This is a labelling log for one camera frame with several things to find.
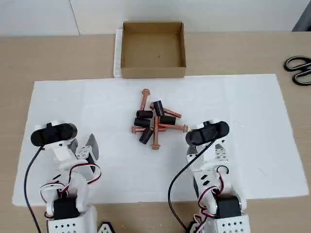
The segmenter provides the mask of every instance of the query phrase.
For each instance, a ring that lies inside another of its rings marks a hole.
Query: white wall
[[[310,0],[0,0],[0,36],[114,33],[125,20],[188,32],[291,31]]]
[[[77,34],[68,0],[0,0],[0,36]]]

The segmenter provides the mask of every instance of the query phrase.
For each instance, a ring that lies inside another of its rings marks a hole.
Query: black wire
[[[185,229],[187,230],[187,227],[186,225],[183,223],[183,221],[178,217],[177,213],[175,212],[173,206],[172,206],[172,203],[171,203],[171,190],[172,190],[172,186],[174,184],[174,182],[177,180],[177,178],[188,168],[190,167],[191,164],[194,163],[195,160],[197,160],[208,148],[210,148],[211,145],[214,144],[214,142],[216,141],[216,139],[212,140],[207,146],[204,147],[203,150],[200,151],[200,153],[198,153],[196,155],[196,157],[194,159],[192,159],[187,165],[185,165],[181,170],[180,172],[178,172],[178,174],[172,179],[172,182],[170,184],[170,187],[169,187],[169,191],[168,191],[168,203],[169,203],[169,206],[170,206],[170,209],[173,213],[173,215],[175,216],[175,218],[178,220],[178,222],[180,223],[180,225]]]
[[[38,230],[38,233],[42,233],[42,231],[40,230],[38,221],[37,221],[37,219],[36,219],[36,217],[35,217],[35,214],[34,214],[32,208],[31,208],[31,206],[30,206],[30,204],[29,204],[29,201],[28,201],[28,197],[27,197],[27,178],[28,178],[28,173],[29,173],[29,170],[30,170],[32,164],[34,163],[35,159],[37,158],[37,156],[39,155],[39,153],[40,153],[40,151],[43,149],[43,147],[44,147],[44,145],[41,146],[41,147],[38,149],[38,151],[37,151],[36,154],[34,155],[33,159],[32,159],[31,162],[29,163],[29,165],[28,165],[28,167],[27,167],[27,169],[26,169],[25,178],[24,178],[24,196],[25,196],[26,204],[27,204],[27,207],[28,207],[28,209],[29,209],[30,214],[31,214],[32,217],[33,217],[33,220],[34,220],[34,222],[35,222],[35,226],[36,226],[36,228],[37,228],[37,230]]]

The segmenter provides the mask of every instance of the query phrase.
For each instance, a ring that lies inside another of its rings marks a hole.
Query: small parts pile
[[[176,117],[181,118],[181,114],[173,112],[167,108],[163,108],[162,102],[155,101],[150,104],[150,108],[155,111],[156,116],[152,110],[145,110],[145,105],[147,97],[150,95],[148,89],[143,89],[142,91],[142,101],[140,109],[136,112],[136,118],[134,121],[134,126],[132,127],[132,133],[142,132],[139,141],[143,144],[147,144],[150,137],[154,135],[154,142],[152,144],[153,150],[158,150],[160,145],[158,143],[158,133],[165,132],[166,129],[176,129],[182,132],[188,132],[188,125],[175,125]],[[150,127],[151,120],[154,117],[154,125]]]

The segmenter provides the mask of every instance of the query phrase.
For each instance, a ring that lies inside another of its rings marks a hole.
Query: red and white wire
[[[218,190],[217,195],[219,196],[219,195],[223,192],[223,190],[225,189],[225,183],[224,183],[224,181],[223,181],[223,179],[222,179],[222,177],[221,177],[221,174],[220,174],[219,171],[218,171],[218,168],[220,168],[220,167],[222,167],[222,166],[218,166],[218,167],[216,168],[216,172],[219,174],[219,180],[220,180],[220,183],[221,183],[220,190],[219,190],[219,188],[218,188],[217,186],[211,186],[211,187],[207,188],[206,190],[204,190],[204,192],[201,194],[201,196],[200,196],[200,198],[199,198],[199,201],[198,201],[198,205],[199,205],[199,207],[200,207],[200,209],[201,209],[201,214],[203,214],[203,215],[205,216],[205,219],[202,221],[202,218],[201,218],[200,215],[197,215],[197,214],[193,215],[193,220],[194,220],[197,224],[199,224],[199,226],[196,228],[196,230],[195,230],[194,233],[199,233],[199,232],[203,229],[204,225],[206,224],[206,221],[207,221],[207,218],[208,218],[208,217],[211,217],[211,218],[215,217],[215,215],[210,214],[209,212],[207,212],[207,208],[201,204],[201,201],[202,201],[202,199],[204,198],[204,196],[205,196],[209,191],[211,191],[211,192],[213,192],[214,194],[216,194],[216,193],[214,192],[214,190]]]
[[[47,203],[47,201],[44,199],[43,195],[42,195],[42,190],[45,189],[49,189],[49,190],[62,190],[64,189],[65,185],[63,183],[60,182],[51,182],[51,183],[46,183],[44,185],[42,185],[40,187],[40,196],[42,198],[42,200]]]
[[[200,225],[197,227],[197,229],[194,231],[194,233],[199,233],[203,229],[206,221],[207,221],[207,217],[205,217],[204,221],[200,223]]]
[[[76,168],[76,167],[82,167],[82,166],[89,166],[89,167],[95,167],[95,169],[97,168],[99,170],[99,174],[96,176],[96,177],[93,177],[93,179],[87,181],[87,184],[91,184],[91,183],[94,183],[95,181],[97,181],[101,176],[102,176],[102,171],[101,171],[101,168],[96,165],[96,164],[77,164],[77,165],[74,165],[70,170],[69,170],[69,179],[68,179],[68,183],[67,185],[60,191],[61,193],[65,193],[69,186],[70,186],[70,183],[71,183],[71,176],[72,176],[72,171]]]

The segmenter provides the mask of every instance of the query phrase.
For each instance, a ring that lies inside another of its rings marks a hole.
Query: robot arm
[[[223,122],[204,122],[186,136],[187,161],[198,154],[197,148],[215,140],[202,158],[191,166],[193,186],[200,212],[194,215],[190,233],[249,233],[246,200],[232,177],[225,136],[229,126]]]
[[[97,212],[88,201],[88,185],[98,180],[101,170],[94,135],[77,151],[77,129],[73,124],[48,123],[33,132],[31,142],[51,150],[58,163],[58,175],[41,186],[40,194],[46,202],[48,232],[97,233]],[[111,224],[104,223],[99,232],[113,233]]]

